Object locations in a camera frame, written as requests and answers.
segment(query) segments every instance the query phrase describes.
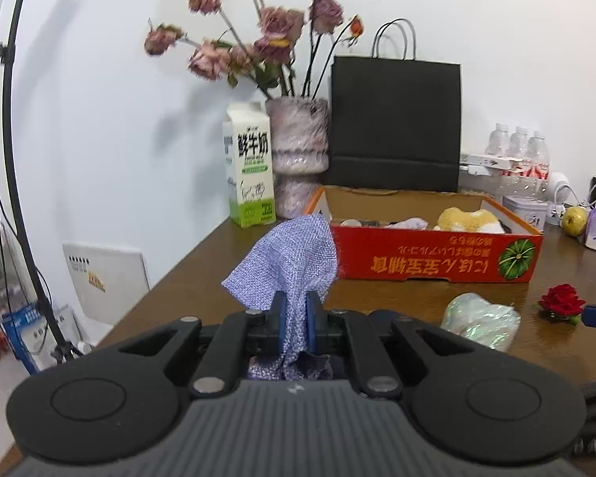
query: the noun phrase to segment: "yellow fruit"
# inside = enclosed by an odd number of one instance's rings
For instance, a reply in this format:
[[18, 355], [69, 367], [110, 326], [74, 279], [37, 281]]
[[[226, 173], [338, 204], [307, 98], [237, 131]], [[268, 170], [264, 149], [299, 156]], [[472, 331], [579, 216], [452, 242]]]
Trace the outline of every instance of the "yellow fruit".
[[587, 210], [580, 206], [572, 206], [565, 210], [561, 219], [563, 231], [573, 237], [578, 237], [585, 232], [587, 225]]

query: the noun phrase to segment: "red box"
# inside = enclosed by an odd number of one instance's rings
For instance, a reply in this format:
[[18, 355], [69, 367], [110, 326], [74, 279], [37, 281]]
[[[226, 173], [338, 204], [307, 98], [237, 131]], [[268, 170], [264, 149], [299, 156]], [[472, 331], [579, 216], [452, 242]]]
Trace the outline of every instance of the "red box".
[[[442, 211], [451, 207], [489, 210], [511, 233], [340, 225], [346, 219], [389, 224], [420, 217], [432, 228]], [[306, 213], [322, 213], [331, 223], [341, 278], [525, 283], [532, 277], [543, 240], [539, 230], [481, 195], [325, 186], [314, 195]]]

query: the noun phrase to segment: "white logo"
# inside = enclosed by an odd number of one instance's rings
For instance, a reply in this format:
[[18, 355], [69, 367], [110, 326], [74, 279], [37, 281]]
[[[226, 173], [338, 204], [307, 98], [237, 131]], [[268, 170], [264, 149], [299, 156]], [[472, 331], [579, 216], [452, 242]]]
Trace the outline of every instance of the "white logo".
[[291, 394], [298, 394], [298, 391], [304, 391], [304, 387], [300, 384], [294, 384], [293, 386], [288, 387], [287, 390]]

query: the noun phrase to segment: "gray ribbed panel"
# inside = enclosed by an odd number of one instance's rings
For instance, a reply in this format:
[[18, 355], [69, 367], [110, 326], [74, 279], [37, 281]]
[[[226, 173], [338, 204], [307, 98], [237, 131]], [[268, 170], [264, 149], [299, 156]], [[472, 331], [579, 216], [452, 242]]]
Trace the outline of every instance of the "gray ribbed panel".
[[244, 381], [194, 402], [163, 441], [132, 459], [70, 468], [26, 459], [11, 477], [579, 477], [564, 460], [490, 468], [430, 445], [392, 402], [347, 381]]

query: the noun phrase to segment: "brown wooden table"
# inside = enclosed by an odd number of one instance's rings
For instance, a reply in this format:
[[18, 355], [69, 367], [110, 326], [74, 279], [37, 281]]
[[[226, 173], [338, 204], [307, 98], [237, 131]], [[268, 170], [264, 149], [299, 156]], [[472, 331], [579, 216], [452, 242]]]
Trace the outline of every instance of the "brown wooden table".
[[[184, 315], [214, 324], [241, 310], [241, 305], [221, 287], [221, 281], [270, 229], [240, 229], [231, 221], [221, 224], [112, 329], [101, 346]], [[551, 324], [538, 315], [536, 302], [540, 296], [560, 283], [574, 285], [581, 298], [596, 304], [596, 252], [565, 237], [558, 227], [548, 226], [530, 283], [338, 280], [325, 307], [361, 312], [389, 308], [438, 324], [453, 298], [474, 292], [490, 302], [512, 304], [521, 314], [521, 327], [510, 348], [512, 355], [552, 369], [577, 384], [596, 380], [596, 330], [582, 324]], [[19, 451], [12, 447], [0, 462], [0, 475], [20, 459]], [[577, 464], [588, 475], [596, 476], [596, 461]]]

